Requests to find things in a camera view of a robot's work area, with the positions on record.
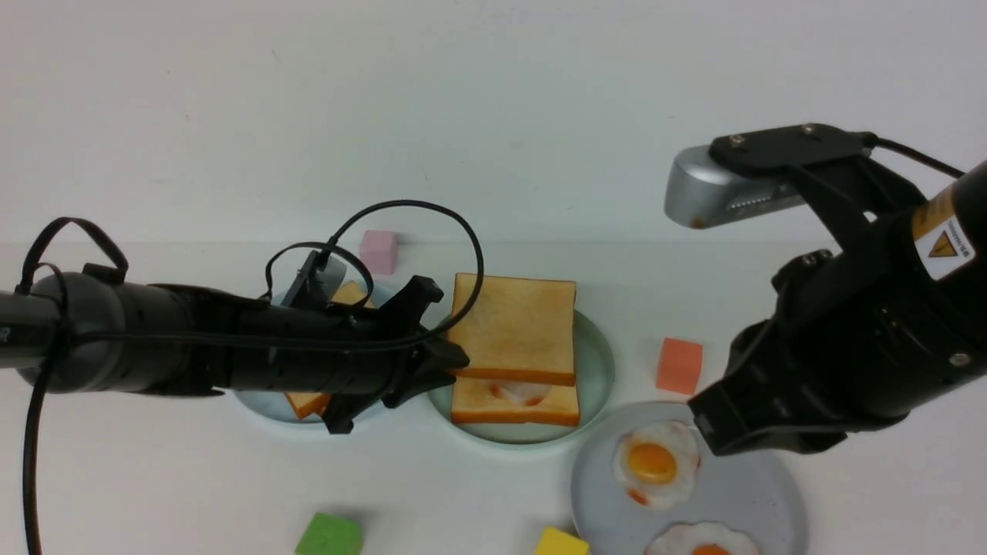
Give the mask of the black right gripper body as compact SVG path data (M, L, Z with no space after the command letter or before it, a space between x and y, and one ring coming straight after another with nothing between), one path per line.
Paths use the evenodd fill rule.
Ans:
M840 248L776 272L774 314L734 338L725 376L698 394L716 456L825 451L972 382L972 172L888 142L952 178L927 199L873 148L713 147L726 171L792 187Z

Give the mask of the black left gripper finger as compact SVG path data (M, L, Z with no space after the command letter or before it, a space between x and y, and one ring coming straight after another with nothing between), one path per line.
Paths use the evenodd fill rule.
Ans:
M468 368L469 355L446 338L401 351L397 358L397 376L382 396L382 404L395 409L429 391L451 385L460 370Z
M432 278L413 275L378 312L389 331L424 331L424 313L443 298L444 292Z

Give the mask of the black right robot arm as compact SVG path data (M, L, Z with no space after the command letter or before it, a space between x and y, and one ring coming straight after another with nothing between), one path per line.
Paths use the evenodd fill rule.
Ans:
M819 453L985 376L985 167L933 199L867 156L787 176L839 251L779 268L773 315L689 400L716 456Z

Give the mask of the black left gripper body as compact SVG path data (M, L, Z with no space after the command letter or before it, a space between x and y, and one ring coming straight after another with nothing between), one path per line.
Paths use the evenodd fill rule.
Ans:
M422 304L384 304L380 309L332 307L319 324L290 325L291 345L258 352L254 389L328 397L318 418L331 435L345 435L375 404L402 396L422 365Z

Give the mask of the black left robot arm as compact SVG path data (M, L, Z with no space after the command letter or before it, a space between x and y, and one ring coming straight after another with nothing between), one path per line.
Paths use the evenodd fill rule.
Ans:
M2 366L51 393L211 398L226 391L322 393L330 433L454 383L470 361L420 323L442 298L416 275L379 307L282 306L214 288L49 275L2 295Z

